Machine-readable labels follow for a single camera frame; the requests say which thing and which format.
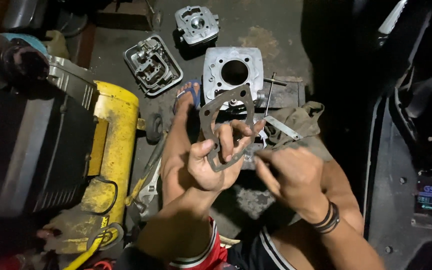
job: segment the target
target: leg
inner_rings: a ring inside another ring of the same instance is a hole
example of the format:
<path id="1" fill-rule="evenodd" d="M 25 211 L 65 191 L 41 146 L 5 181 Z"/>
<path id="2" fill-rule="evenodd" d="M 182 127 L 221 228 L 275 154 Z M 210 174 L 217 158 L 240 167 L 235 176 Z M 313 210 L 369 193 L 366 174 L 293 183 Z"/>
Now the leg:
<path id="1" fill-rule="evenodd" d="M 329 200 L 338 205 L 341 218 L 362 234 L 364 224 L 358 203 L 343 169 L 334 159 L 323 167 L 321 189 Z M 279 254 L 298 270 L 332 268 L 318 233 L 303 220 L 276 231 L 271 235 L 271 240 L 269 242 Z"/>
<path id="2" fill-rule="evenodd" d="M 195 83 L 185 84 L 178 90 L 177 94 L 184 89 L 193 86 L 196 93 L 199 93 L 200 85 Z M 186 169 L 191 142 L 186 132 L 188 114 L 194 106 L 191 93 L 185 93 L 175 104 L 176 114 L 167 135 L 166 145 L 161 157 L 161 179 L 163 181 L 163 206 L 167 205 L 177 197 L 181 196 L 191 186 L 191 175 Z"/>

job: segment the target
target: black bracelet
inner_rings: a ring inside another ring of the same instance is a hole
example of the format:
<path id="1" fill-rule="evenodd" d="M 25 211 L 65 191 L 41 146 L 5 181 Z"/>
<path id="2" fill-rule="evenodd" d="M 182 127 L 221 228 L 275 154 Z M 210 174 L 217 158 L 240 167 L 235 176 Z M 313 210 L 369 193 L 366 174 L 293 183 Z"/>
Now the black bracelet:
<path id="1" fill-rule="evenodd" d="M 315 228 L 321 227 L 328 222 L 330 216 L 331 216 L 331 202 L 328 200 L 328 212 L 326 213 L 326 216 L 324 217 L 324 219 L 321 222 L 316 223 L 316 224 L 311 223 L 311 225 Z"/>
<path id="2" fill-rule="evenodd" d="M 318 231 L 321 234 L 327 234 L 332 232 L 336 226 L 339 224 L 339 209 L 338 206 L 333 203 L 333 202 L 329 202 L 329 204 L 331 205 L 331 218 L 329 219 L 328 223 L 320 226 L 320 227 L 315 227 L 315 230 Z"/>

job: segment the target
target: black wheel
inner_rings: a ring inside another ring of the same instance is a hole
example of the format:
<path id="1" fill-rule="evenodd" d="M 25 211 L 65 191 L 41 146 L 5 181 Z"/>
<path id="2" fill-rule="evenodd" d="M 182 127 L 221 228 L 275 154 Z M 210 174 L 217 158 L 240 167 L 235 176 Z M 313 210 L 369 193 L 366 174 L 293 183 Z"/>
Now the black wheel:
<path id="1" fill-rule="evenodd" d="M 146 119 L 146 138 L 151 143 L 158 143 L 163 134 L 163 118 L 159 113 L 152 113 Z"/>

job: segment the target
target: dirty floor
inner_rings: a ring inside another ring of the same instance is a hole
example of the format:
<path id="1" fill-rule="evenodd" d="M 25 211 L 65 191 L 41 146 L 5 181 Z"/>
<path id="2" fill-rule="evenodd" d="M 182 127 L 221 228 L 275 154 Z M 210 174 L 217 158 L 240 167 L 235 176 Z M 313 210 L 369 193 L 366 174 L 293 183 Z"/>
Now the dirty floor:
<path id="1" fill-rule="evenodd" d="M 302 77 L 305 82 L 309 82 L 309 59 L 300 37 L 303 0 L 278 2 L 280 3 L 275 4 L 266 0 L 159 0 L 156 8 L 163 14 L 159 35 L 183 69 L 184 78 L 177 87 L 156 98 L 147 98 L 138 89 L 135 78 L 123 59 L 123 52 L 135 46 L 140 40 L 146 39 L 151 35 L 150 32 L 97 28 L 91 71 L 97 80 L 116 84 L 134 93 L 140 101 L 141 118 L 151 113 L 160 113 L 163 116 L 164 127 L 168 129 L 173 117 L 172 106 L 177 89 L 190 79 L 201 78 L 204 63 L 204 55 L 184 60 L 174 47 L 174 13 L 185 6 L 200 5 L 219 15 L 220 32 L 216 46 L 257 47 L 262 53 L 265 77 L 277 72 L 279 76 Z M 141 176 L 154 148 L 147 143 L 144 134 L 138 133 L 138 137 L 131 186 Z M 240 178 L 247 175 L 251 174 L 243 173 Z M 256 182 L 254 184 L 258 187 L 248 189 L 237 185 L 221 195 L 215 204 L 217 207 L 212 210 L 212 215 L 217 221 L 221 235 L 230 238 L 237 236 L 243 226 L 252 224 L 252 220 L 257 219 L 261 211 L 272 203 L 272 200 L 265 196 L 267 192 L 263 191 L 260 183 L 257 183 L 259 180 L 251 178 L 238 179 L 237 183 Z"/>

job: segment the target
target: metal plate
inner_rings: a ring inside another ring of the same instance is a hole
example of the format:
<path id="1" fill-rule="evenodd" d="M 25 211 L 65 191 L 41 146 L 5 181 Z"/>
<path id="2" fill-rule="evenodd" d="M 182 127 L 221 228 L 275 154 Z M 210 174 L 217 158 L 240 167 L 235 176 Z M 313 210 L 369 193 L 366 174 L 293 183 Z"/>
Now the metal plate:
<path id="1" fill-rule="evenodd" d="M 244 150 L 241 150 L 239 153 L 233 155 L 233 159 L 224 164 L 216 164 L 214 159 L 218 156 L 220 150 L 220 141 L 217 138 L 213 130 L 211 128 L 211 122 L 213 119 L 213 115 L 219 111 L 221 106 L 225 102 L 229 102 L 231 100 L 238 100 L 243 102 L 244 106 L 246 106 L 247 116 L 245 123 L 249 126 L 251 130 L 254 128 L 253 117 L 255 115 L 255 106 L 253 104 L 253 99 L 251 97 L 251 89 L 247 85 L 241 85 L 233 90 L 224 92 L 221 95 L 218 95 L 213 101 L 204 105 L 199 111 L 199 119 L 201 121 L 201 131 L 206 139 L 212 139 L 214 142 L 214 149 L 211 150 L 208 154 L 208 162 L 211 165 L 211 168 L 215 172 L 222 171 L 234 163 L 238 162 L 238 160 L 243 156 Z M 255 141 L 255 134 L 251 136 L 251 144 Z"/>

